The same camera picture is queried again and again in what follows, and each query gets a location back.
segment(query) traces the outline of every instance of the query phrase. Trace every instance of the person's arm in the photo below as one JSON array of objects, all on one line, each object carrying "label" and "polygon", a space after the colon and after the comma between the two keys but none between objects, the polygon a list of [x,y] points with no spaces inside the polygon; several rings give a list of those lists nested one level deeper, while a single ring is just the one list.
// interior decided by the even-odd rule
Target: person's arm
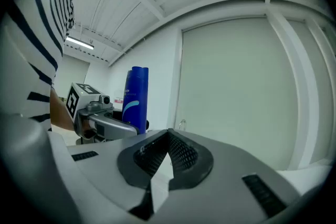
[{"label": "person's arm", "polygon": [[74,131],[74,125],[66,110],[65,104],[59,99],[53,88],[50,91],[50,119],[51,124]]}]

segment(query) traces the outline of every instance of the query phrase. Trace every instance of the person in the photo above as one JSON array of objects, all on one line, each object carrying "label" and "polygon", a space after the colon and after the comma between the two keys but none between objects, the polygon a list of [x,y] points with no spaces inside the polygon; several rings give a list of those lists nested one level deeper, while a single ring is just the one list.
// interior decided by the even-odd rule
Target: person
[{"label": "person", "polygon": [[9,38],[39,77],[21,114],[40,122],[48,131],[51,124],[74,130],[65,104],[52,85],[64,42],[74,26],[73,11],[72,0],[13,0],[0,24],[0,42]]}]

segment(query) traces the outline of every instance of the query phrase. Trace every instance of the striped shirt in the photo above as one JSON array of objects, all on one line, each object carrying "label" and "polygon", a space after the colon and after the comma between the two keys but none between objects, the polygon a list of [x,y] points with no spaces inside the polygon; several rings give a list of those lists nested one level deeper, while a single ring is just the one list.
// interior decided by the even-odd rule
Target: striped shirt
[{"label": "striped shirt", "polygon": [[39,76],[24,104],[23,116],[49,131],[50,89],[62,60],[64,41],[74,24],[73,11],[72,0],[13,0],[0,24]]}]

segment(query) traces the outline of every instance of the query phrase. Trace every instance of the fluorescent light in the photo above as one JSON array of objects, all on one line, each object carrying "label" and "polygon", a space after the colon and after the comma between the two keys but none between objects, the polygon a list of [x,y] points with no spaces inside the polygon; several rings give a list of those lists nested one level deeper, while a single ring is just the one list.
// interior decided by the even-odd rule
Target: fluorescent light
[{"label": "fluorescent light", "polygon": [[90,50],[93,50],[93,49],[94,49],[94,46],[89,45],[89,44],[86,44],[86,43],[84,43],[84,42],[82,42],[82,41],[79,41],[79,40],[77,40],[77,39],[74,39],[74,38],[72,38],[72,37],[67,37],[66,40],[67,40],[67,41],[70,41],[70,42],[73,42],[73,43],[76,43],[76,44],[78,44],[78,45],[81,45],[81,46],[83,46],[83,47],[86,47],[86,48],[88,48],[88,49],[90,49]]}]

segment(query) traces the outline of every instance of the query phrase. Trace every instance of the door handle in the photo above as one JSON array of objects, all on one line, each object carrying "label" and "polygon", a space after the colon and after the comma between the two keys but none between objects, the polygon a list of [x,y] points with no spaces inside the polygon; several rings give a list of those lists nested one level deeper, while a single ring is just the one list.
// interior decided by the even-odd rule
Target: door handle
[{"label": "door handle", "polygon": [[179,125],[179,126],[180,126],[180,129],[181,129],[182,123],[184,123],[184,128],[183,128],[183,130],[185,131],[185,129],[187,129],[187,121],[186,121],[185,119],[181,120],[180,125]]}]

